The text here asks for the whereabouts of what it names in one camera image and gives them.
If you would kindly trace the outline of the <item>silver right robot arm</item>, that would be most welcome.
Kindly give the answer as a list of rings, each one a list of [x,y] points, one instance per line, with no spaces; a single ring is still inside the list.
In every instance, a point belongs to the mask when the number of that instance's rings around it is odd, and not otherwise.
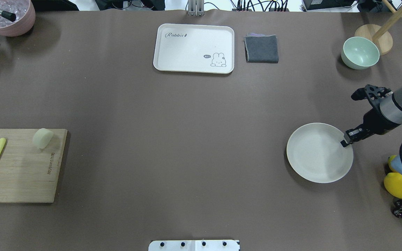
[[[372,135],[385,135],[402,124],[402,87],[392,92],[388,88],[366,85],[357,89],[351,98],[355,101],[367,99],[372,109],[364,114],[363,122],[344,133],[343,147],[364,140]],[[391,167],[402,174],[402,143]]]

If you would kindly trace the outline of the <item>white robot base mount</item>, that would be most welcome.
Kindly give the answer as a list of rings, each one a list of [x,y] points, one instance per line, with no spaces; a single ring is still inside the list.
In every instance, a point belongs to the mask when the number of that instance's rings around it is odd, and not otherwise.
[[[149,251],[240,251],[239,240],[155,240],[150,242]]]

